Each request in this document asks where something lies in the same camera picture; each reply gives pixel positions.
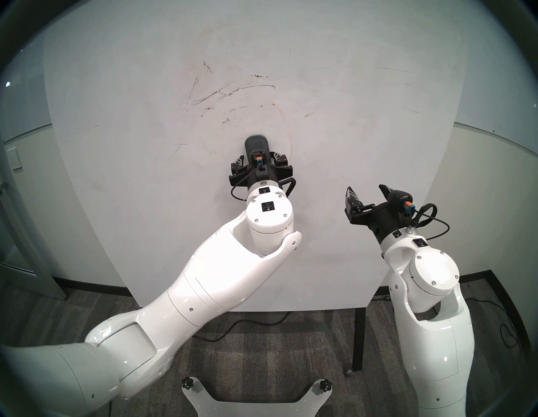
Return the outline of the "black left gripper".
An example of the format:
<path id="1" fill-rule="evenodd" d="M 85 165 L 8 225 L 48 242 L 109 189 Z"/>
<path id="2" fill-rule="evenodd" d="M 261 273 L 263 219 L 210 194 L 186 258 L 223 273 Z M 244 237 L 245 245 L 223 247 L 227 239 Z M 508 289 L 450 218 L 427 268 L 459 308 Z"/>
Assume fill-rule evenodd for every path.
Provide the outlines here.
<path id="1" fill-rule="evenodd" d="M 293 176 L 293 167 L 289 165 L 285 154 L 271 152 L 271 161 L 272 164 L 253 166 L 244 156 L 238 157 L 231 164 L 230 185 L 250 188 L 257 182 L 282 182 Z"/>

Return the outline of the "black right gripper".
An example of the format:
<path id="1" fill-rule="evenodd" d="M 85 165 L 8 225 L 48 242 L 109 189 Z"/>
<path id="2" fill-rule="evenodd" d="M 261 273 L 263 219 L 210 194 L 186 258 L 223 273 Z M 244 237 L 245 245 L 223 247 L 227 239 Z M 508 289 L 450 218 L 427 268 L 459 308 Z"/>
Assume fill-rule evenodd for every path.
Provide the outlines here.
<path id="1" fill-rule="evenodd" d="M 379 189 L 388 203 L 396 203 L 394 189 L 382 184 L 379 185 Z M 348 187 L 345 194 L 344 212 L 351 224 L 367 226 L 373 232 L 377 242 L 381 244 L 387 237 L 401 237 L 401 230 L 407 229 L 412 218 L 410 212 L 393 208 L 388 203 L 365 206 L 353 189 Z"/>

